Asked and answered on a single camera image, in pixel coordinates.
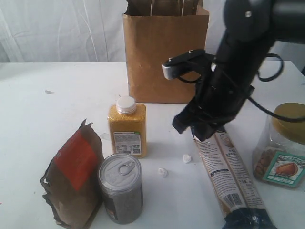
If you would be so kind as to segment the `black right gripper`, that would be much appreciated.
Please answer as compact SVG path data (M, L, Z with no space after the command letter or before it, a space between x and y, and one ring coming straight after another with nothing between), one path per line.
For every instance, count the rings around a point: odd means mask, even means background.
M235 119L252 93L251 83L264 60L264 41L223 40L214 57L204 50L187 53L187 64L199 70L195 97L177 114L172 126L182 134L193 126L193 137L209 139Z

